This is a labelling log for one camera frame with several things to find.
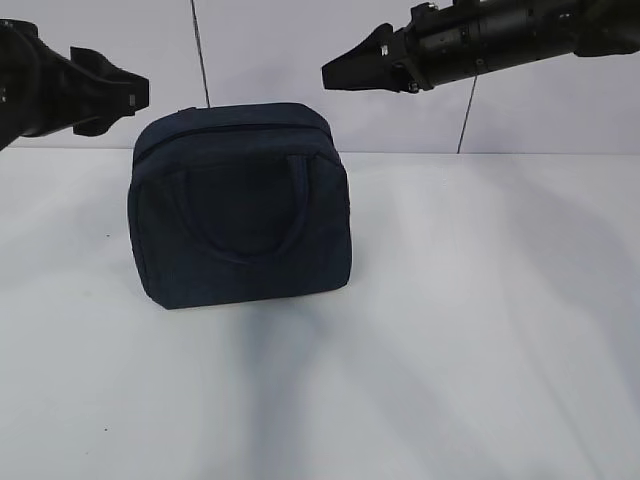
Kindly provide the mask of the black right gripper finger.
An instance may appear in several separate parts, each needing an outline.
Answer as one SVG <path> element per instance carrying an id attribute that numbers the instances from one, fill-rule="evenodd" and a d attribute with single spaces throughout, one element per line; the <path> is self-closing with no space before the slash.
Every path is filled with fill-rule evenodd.
<path id="1" fill-rule="evenodd" d="M 404 68 L 394 65 L 390 46 L 393 37 L 393 26 L 384 23 L 356 47 L 325 64 L 321 70 L 324 88 L 350 91 L 351 85 L 371 77 L 407 78 Z"/>
<path id="2" fill-rule="evenodd" d="M 412 78 L 379 76 L 356 82 L 349 87 L 349 90 L 416 94 L 418 92 L 418 84 Z"/>

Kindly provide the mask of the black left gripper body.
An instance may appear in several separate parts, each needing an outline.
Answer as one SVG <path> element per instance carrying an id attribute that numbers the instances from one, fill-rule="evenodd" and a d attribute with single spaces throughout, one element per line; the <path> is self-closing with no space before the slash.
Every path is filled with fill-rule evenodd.
<path id="1" fill-rule="evenodd" d="M 1 21 L 1 147 L 96 118 L 107 84 L 50 49 L 35 24 Z"/>

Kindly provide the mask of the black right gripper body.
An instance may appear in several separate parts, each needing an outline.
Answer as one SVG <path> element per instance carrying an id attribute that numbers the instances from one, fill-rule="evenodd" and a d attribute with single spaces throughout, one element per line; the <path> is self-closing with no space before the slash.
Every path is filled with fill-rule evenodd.
<path id="1" fill-rule="evenodd" d="M 500 3 L 455 1 L 411 9 L 389 34 L 389 89 L 419 93 L 500 69 Z"/>

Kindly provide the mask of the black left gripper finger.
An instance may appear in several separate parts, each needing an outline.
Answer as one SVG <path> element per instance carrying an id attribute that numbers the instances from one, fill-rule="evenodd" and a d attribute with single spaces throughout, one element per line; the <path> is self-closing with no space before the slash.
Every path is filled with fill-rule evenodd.
<path id="1" fill-rule="evenodd" d="M 121 118 L 132 117 L 135 108 L 93 110 L 87 107 L 73 107 L 73 134 L 84 137 L 104 135 Z"/>
<path id="2" fill-rule="evenodd" d="M 103 54 L 71 47 L 71 62 L 89 79 L 91 98 L 109 111 L 140 111 L 150 103 L 150 84 L 145 77 L 123 70 Z"/>

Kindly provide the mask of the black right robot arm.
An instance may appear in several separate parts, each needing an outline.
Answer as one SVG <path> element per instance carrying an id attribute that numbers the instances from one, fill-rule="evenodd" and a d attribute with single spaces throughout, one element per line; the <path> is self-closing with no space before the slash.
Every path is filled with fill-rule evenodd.
<path id="1" fill-rule="evenodd" d="M 325 64 L 322 80 L 327 90 L 417 94 L 567 54 L 638 50 L 636 1 L 425 2 L 412 8 L 407 26 L 384 23 Z"/>

